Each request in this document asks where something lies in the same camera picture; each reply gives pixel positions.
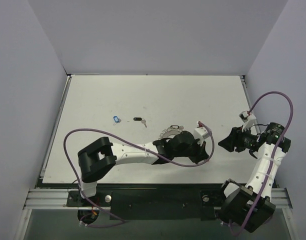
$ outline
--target key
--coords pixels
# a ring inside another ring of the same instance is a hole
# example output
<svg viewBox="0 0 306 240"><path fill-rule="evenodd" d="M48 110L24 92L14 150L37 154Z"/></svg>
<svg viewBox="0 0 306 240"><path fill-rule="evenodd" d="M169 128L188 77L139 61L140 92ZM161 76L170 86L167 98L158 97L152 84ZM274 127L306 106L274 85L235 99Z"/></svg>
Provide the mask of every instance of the key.
<svg viewBox="0 0 306 240"><path fill-rule="evenodd" d="M147 121L145 119L142 119L141 123L143 123L146 128L148 127L147 126Z"/></svg>

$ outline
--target bolt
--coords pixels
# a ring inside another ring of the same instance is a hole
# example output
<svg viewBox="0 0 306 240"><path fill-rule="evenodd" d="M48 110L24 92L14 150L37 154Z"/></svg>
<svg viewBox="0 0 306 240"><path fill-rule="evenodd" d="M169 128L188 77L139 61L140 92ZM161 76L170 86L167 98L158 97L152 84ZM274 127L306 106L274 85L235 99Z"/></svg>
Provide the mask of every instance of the bolt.
<svg viewBox="0 0 306 240"><path fill-rule="evenodd" d="M111 202L112 197L110 195L106 195L104 200L105 200L106 203L109 203L109 202Z"/></svg>
<svg viewBox="0 0 306 240"><path fill-rule="evenodd" d="M203 202L207 203L210 200L210 198L208 197L208 195L203 195L202 200Z"/></svg>

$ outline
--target metal frame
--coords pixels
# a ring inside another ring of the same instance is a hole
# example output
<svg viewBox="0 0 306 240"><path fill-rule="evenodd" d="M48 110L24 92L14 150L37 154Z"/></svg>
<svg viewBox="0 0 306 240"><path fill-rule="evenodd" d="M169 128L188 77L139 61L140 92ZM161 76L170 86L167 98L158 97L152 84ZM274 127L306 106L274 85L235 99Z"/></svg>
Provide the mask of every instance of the metal frame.
<svg viewBox="0 0 306 240"><path fill-rule="evenodd" d="M77 185L72 184L43 184L42 180L44 177L44 173L48 164L50 152L52 149L52 145L55 139L55 135L59 126L59 122L61 119L63 107L67 98L67 94L69 91L70 83L72 76L68 76L67 82L62 94L62 99L60 103L60 107L58 110L58 114L56 117L56 121L54 123L54 127L52 130L51 138L47 147L47 151L45 154L42 170L40 173L40 177L38 179L37 186L41 188L30 189L27 198L24 204L23 212L20 217L20 222L15 234L15 240L23 240L26 234L26 230L29 224L30 216L32 210L90 210L91 207L67 207L67 200L69 196L69 190L78 190ZM244 89L244 93L248 102L249 107L251 107L250 97L247 92L247 87L245 83L244 76L240 77L241 84ZM260 128L256 126L256 131L259 133ZM112 188L122 188L129 189L130 186L133 188L139 187L140 184L99 184L97 186L98 190L107 190ZM287 193L286 188L273 188L272 189L272 203L276 205L277 209L282 209L283 215L285 217L285 222L289 231L289 235L292 240L298 240L298 232L295 227L295 222L293 218L293 214L291 211L292 204Z"/></svg>

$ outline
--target blue object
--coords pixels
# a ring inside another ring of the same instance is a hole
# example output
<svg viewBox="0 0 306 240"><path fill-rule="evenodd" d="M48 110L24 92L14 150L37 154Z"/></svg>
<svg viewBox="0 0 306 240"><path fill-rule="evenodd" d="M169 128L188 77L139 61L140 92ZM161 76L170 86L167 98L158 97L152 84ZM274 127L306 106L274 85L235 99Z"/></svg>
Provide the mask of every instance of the blue object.
<svg viewBox="0 0 306 240"><path fill-rule="evenodd" d="M114 119L114 122L116 122L116 123L120 122L120 119L118 118L118 116L114 116L113 119Z"/></svg>

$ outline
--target purple cable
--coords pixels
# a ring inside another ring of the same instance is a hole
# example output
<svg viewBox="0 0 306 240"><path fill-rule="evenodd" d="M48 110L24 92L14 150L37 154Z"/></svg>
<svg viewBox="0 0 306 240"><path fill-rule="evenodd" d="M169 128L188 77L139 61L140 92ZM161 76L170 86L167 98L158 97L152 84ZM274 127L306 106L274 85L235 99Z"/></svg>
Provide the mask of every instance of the purple cable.
<svg viewBox="0 0 306 240"><path fill-rule="evenodd" d="M254 107L258 104L258 102L259 102L262 98L264 98L265 96L270 95L270 94L282 95L283 97L286 98L286 100L287 100L288 103L289 103L289 107L290 107L290 113L289 113L289 118L288 118L287 124L286 124L284 130L282 131L282 133L281 133L279 139L277 140L277 142L276 142L276 144L275 144L275 146L274 146L274 148L273 148L272 154L271 154L271 158L274 159L274 156L275 156L275 153L276 153L276 151L277 151L277 148L278 148L280 142L282 141L282 139L283 139L285 133L287 132L287 130L288 130L290 124L291 124L291 121L292 121L292 118L293 118L293 103L292 103L291 99L290 99L286 94L284 94L283 92L280 92L280 91L269 91L269 92L263 94L262 96L260 96L260 97L256 100L256 102L255 102L255 103L253 104L253 106L250 108L249 112L251 112L251 111L254 109ZM271 173L272 168L273 168L273 161L269 161L269 166L268 166L268 169L267 169L267 172L266 172L266 175L265 175L263 184L262 184L262 186L261 186L261 188L260 188L260 190L259 190L259 192L258 192L258 194L257 194L257 196L256 196L256 198L255 198L254 203L252 204L251 208L249 209L249 211L248 211L248 213L247 213L247 215L246 215L246 217L245 217L245 219L244 219L244 221L243 221L243 223L242 223L242 225L241 225L241 228L239 229L238 232L235 233L235 232L233 232L232 227L230 227L230 231L231 231L231 233L232 233L233 236L238 237L238 236L242 233L242 231L243 231L243 229L245 228L245 226L247 225L247 223L248 223L248 221L249 221L249 219L250 219L250 217L251 217L251 215L252 215L252 212L253 212L254 208L256 207L256 205L258 204L258 202L259 202L259 200L260 200L260 197L261 197L261 194L262 194L262 192L263 192L263 190L264 190L264 188L265 188L265 186L266 186L266 184L267 184L267 182L268 182L269 175L270 175L270 173Z"/></svg>
<svg viewBox="0 0 306 240"><path fill-rule="evenodd" d="M144 147L135 145L135 144L133 144L133 143L131 143L131 142L129 142L129 141L126 141L126 140L120 138L119 136L116 136L116 135L114 135L114 134L112 134L112 133L109 133L109 132L106 132L106 131L102 131L102 130L98 130L98 129L93 129L93 128L78 128L78 129L74 129L74 130L68 132L68 133L66 134L64 140L63 140L63 149L64 149L65 156L66 156L66 158L67 158L67 160L68 160L68 163L70 164L70 166L71 166L71 168L73 169L73 172L74 172L74 174L75 174L75 176L76 176L76 178L77 178L78 187L79 187L80 193L81 193L82 196L85 198L85 200L87 200L87 201L88 201L90 204L92 204L94 207L96 207L96 208L98 208L99 210L101 210L102 212L104 212L104 213L106 213L106 214L112 216L113 218L115 218L115 219L121 221L120 223L116 223L116 224L112 224L112 225L87 225L87 227L90 227L90 228L110 228L110 227L115 227L115 226L119 226L119 225L125 224L126 221L125 221L124 219L122 219L122 218L116 216L115 214L113 214L113 213L111 213L111 212L109 212L109 211L103 209L102 207L98 206L98 205L95 204L92 200L90 200L90 199L84 194L83 191L81 191L81 187L80 187L80 186L81 186L81 180L80 180L80 178L79 178L79 174L78 174L77 170L75 169L75 167L74 167L74 165L73 165L73 163L72 163L72 161L71 161L71 159L70 159L70 156L69 156L69 154L68 154L68 150L67 150L67 140L68 140L68 137L69 137L71 134L76 133L76 132L96 132L96 133L100 133L100 134L105 134L105 135L111 136L111 137L113 137L113 138L115 138L115 139L117 139L117 140L120 140L121 142L123 142L123 143L125 143L125 144L127 144L127 145L130 145L130 146L132 146L132 147L134 147L134 148L137 148L137 149L146 151L146 152L148 152L148 153L150 153L150 154L153 154L153 155L155 155L155 156L157 156L157 157L159 157L159 158L161 158L161 159L163 159L163 160L165 160L165 161L167 161L167 162L169 162L169 163L175 164L175 165L177 165L177 166L180 166L180 167L198 167L198 166L201 166L201 165L207 163L207 162L211 159L211 157L213 156L213 153L214 153L214 148L215 148L214 138L213 138L213 135L212 135L210 129L209 129L204 123L202 123L202 122L200 122L200 121L198 122L198 124L201 125L201 126L203 126L203 127L207 130L207 132L209 133L209 135L210 135L210 137L211 137L211 141L212 141L212 150L211 150L211 153L210 153L209 157L208 157L206 160L204 160L204 161L201 162L201 163L195 164L195 165L185 165L185 164L181 164L181 163L177 163L177 162L171 161L170 159L167 159L166 157L164 157L164 156L162 156L162 155L160 155L160 154L158 154L158 153L156 153L156 152L154 152L154 151L151 151L151 150L149 150L149 149L145 149Z"/></svg>

